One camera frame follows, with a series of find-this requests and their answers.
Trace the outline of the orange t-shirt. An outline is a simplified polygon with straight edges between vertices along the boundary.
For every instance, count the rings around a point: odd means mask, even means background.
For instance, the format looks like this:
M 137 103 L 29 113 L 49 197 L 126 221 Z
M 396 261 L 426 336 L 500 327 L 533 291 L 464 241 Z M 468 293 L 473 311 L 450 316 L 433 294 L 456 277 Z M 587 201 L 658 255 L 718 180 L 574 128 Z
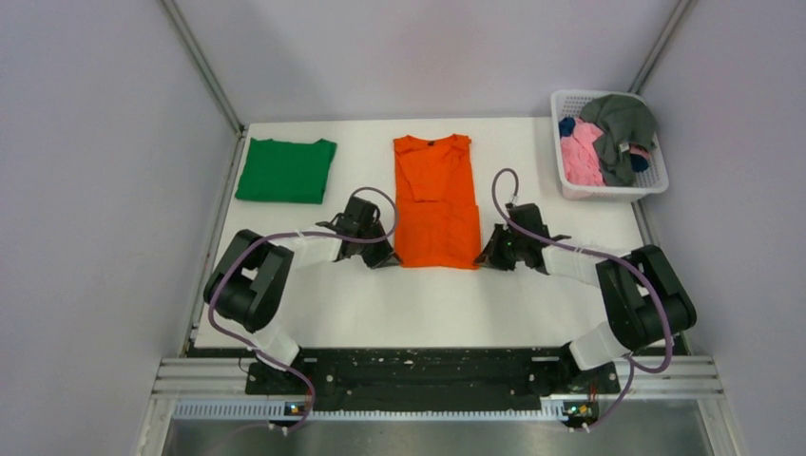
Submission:
M 393 141 L 394 249 L 405 268 L 475 270 L 482 250 L 471 166 L 471 139 L 413 136 Z

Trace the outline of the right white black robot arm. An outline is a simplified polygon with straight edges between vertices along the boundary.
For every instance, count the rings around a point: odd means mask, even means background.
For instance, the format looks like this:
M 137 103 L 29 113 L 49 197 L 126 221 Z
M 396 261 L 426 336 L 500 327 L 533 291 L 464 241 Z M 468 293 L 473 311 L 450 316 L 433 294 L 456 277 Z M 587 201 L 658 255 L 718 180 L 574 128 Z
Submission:
M 551 236 L 539 208 L 507 204 L 475 265 L 513 271 L 518 264 L 546 276 L 598 289 L 606 320 L 564 344 L 549 366 L 554 388 L 582 391 L 601 367 L 625 358 L 630 367 L 661 373 L 671 364 L 675 334 L 690 329 L 696 310 L 662 249 L 653 244 L 626 251 L 586 246 Z

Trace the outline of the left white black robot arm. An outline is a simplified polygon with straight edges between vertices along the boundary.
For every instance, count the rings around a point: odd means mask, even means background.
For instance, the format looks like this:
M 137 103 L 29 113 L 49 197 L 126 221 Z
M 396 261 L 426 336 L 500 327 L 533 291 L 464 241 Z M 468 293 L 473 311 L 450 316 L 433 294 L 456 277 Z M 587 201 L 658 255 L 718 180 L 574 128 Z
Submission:
M 289 275 L 320 264 L 360 257 L 371 270 L 403 261 L 389 241 L 379 208 L 356 195 L 331 220 L 309 228 L 262 236 L 238 231 L 205 284 L 210 325 L 243 343 L 269 381 L 282 392 L 315 387 L 295 359 L 300 345 L 277 320 Z

